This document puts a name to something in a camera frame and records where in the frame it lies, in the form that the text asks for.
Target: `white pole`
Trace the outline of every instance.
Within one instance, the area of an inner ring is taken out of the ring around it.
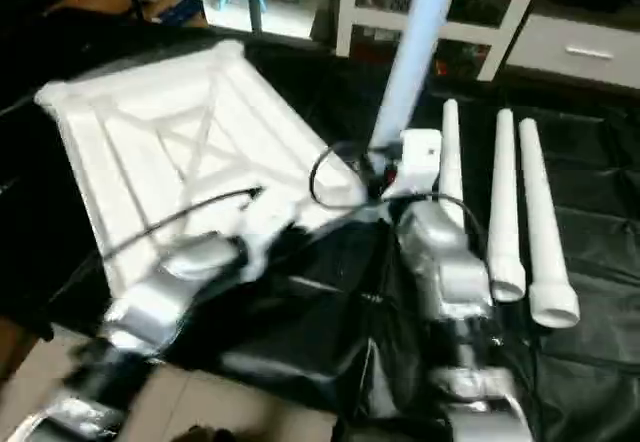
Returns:
[[[440,192],[462,200],[462,163],[460,161],[460,127],[458,103],[449,99],[442,110],[442,155],[440,159]],[[464,229],[464,211],[446,200],[440,205],[460,228]]]
[[[516,151],[513,113],[509,109],[498,112],[488,258],[493,279],[493,296],[496,300],[520,300],[525,294],[526,282],[524,268],[520,262]]]
[[[400,40],[391,75],[382,99],[370,147],[386,147],[399,139],[409,124],[431,56],[445,22],[450,0],[413,0],[407,26]],[[381,174],[384,164],[372,158]]]
[[[580,320],[580,308],[569,285],[535,120],[520,123],[520,144],[533,267],[531,315],[545,327],[572,327]]]

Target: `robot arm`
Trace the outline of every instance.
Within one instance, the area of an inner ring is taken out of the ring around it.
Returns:
[[[490,365],[500,342],[489,275],[468,249],[466,234],[440,204],[421,201],[402,214],[397,235],[417,280],[421,313],[442,349],[430,375],[448,401],[453,440],[531,441],[511,373]]]
[[[233,237],[183,241],[107,311],[99,337],[44,407],[9,442],[113,440],[158,358],[192,308],[264,271],[267,251],[296,216],[296,203],[268,189],[244,210]]]

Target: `white shelf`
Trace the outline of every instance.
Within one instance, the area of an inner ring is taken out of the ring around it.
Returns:
[[[478,74],[478,80],[493,80],[530,2],[531,0],[511,0],[498,28],[447,22],[442,27],[440,38],[489,45],[490,50]],[[357,7],[356,0],[340,0],[336,54],[349,56],[354,25],[402,31],[406,23],[405,14]]]
[[[387,30],[404,30],[408,18],[406,14],[361,7],[355,7],[352,16],[353,25],[384,28]],[[442,27],[440,38],[492,45],[499,35],[500,31],[491,27],[463,24],[460,22],[447,22],[447,24]]]
[[[230,0],[222,10],[219,0],[202,0],[202,4],[209,25],[251,32],[247,0]],[[262,30],[309,40],[316,9],[310,4],[267,0],[267,11],[262,14]]]

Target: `black wire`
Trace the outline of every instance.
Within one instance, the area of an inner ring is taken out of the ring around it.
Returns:
[[[169,217],[165,217],[160,222],[156,222],[155,224],[149,226],[146,230],[134,235],[133,237],[130,237],[129,239],[127,239],[124,242],[122,242],[121,244],[117,245],[114,249],[112,249],[109,252],[107,252],[107,254],[103,257],[103,261],[107,262],[108,260],[110,260],[113,257],[115,257],[116,255],[118,255],[123,250],[129,248],[130,246],[132,246],[133,244],[138,242],[139,240],[144,239],[145,237],[147,237],[148,235],[152,234],[156,230],[159,230],[162,227],[164,227],[166,225],[169,225],[171,222],[175,222],[176,220],[181,219],[185,215],[189,215],[191,212],[195,212],[198,209],[206,207],[207,205],[215,204],[216,202],[221,202],[223,200],[230,199],[232,197],[238,197],[239,195],[248,195],[249,197],[253,198],[261,190],[262,189],[259,188],[259,187],[253,187],[253,188],[250,188],[250,189],[234,190],[232,192],[227,192],[226,194],[216,195],[215,197],[210,197],[208,199],[202,200],[202,201],[198,202],[197,204],[190,205],[189,207],[187,207],[185,209],[182,209],[182,210],[176,212],[175,214],[170,215]]]
[[[482,225],[478,221],[478,218],[473,213],[473,211],[462,200],[456,197],[453,197],[451,195],[447,195],[445,193],[438,192],[438,191],[427,191],[427,192],[421,192],[417,194],[398,195],[398,196],[392,196],[392,197],[386,197],[386,198],[380,198],[380,199],[372,199],[372,200],[363,202],[361,204],[354,204],[354,205],[331,205],[331,204],[327,204],[322,199],[320,199],[320,197],[318,197],[318,194],[315,190],[315,181],[318,174],[318,170],[320,169],[320,166],[322,165],[322,163],[332,153],[334,152],[337,153],[339,150],[341,150],[344,147],[358,147],[358,145],[359,144],[356,144],[355,142],[347,142],[347,141],[337,142],[336,144],[333,144],[327,147],[316,159],[313,166],[311,167],[311,172],[309,172],[309,184],[308,184],[309,193],[311,194],[311,198],[315,203],[317,203],[318,205],[328,210],[357,211],[359,209],[363,209],[366,207],[376,207],[376,206],[385,204],[387,202],[393,202],[393,201],[418,202],[420,200],[428,200],[431,198],[446,200],[447,202],[451,202],[452,204],[455,204],[458,207],[460,207],[462,211],[465,213],[465,215],[467,216],[467,219],[469,220],[469,223],[471,224],[471,228],[478,239],[479,249],[482,254],[482,258],[486,258],[486,252],[487,252],[486,234],[484,229],[482,228]],[[365,150],[362,150],[358,154],[358,156],[362,157],[371,152],[379,152],[379,151],[365,149]]]
[[[180,210],[179,212],[176,212],[175,214],[172,214],[169,217],[166,217],[159,222],[156,222],[155,224],[149,226],[146,230],[126,239],[124,242],[117,245],[115,248],[107,252],[107,254],[104,257],[100,257],[100,252],[98,252],[97,250],[92,251],[87,257],[85,257],[82,263],[72,272],[71,276],[67,279],[67,282],[63,284],[62,287],[60,287],[49,298],[49,300],[47,301],[47,305],[50,305],[54,300],[56,300],[58,297],[60,297],[63,293],[65,293],[71,287],[76,285],[78,282],[84,280],[84,278],[93,270],[95,270],[101,263],[107,262],[108,260],[115,257],[123,250],[131,247],[136,242],[140,241],[141,239],[144,239],[145,237],[161,229],[162,227],[170,224],[171,222],[175,222],[176,220],[190,214],[191,212],[201,209],[205,206],[215,204],[216,202],[221,202],[223,200],[230,199],[232,197],[237,197],[240,195],[248,195],[249,197],[255,197],[261,190],[262,190],[261,188],[254,187],[250,189],[234,190],[232,192],[227,192],[226,194],[210,197],[208,199],[198,202],[197,204],[193,204],[183,210]]]

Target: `black plastic sheet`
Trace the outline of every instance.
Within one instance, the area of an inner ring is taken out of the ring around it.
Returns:
[[[0,96],[5,315],[41,329],[55,321],[91,332],[108,304],[99,270],[55,295],[95,243],[55,123],[30,102],[33,91],[51,79],[118,70],[217,40],[206,30],[63,12],[5,41],[2,66],[22,67],[4,72]],[[247,42],[246,54],[328,143],[367,139],[389,67],[257,41]],[[526,302],[500,307],[501,361],[516,374],[537,440],[638,440],[638,104],[556,85],[437,81],[427,84],[414,126],[439,127],[448,97],[460,104],[465,201],[485,226],[497,111],[511,107],[516,120],[538,121],[582,320],[552,332],[531,322]],[[520,210],[529,269],[523,202]],[[438,348],[412,305],[412,287],[388,228],[353,222],[259,284],[202,306],[169,359],[351,422],[419,426],[425,439],[437,440],[441,414],[424,377]]]

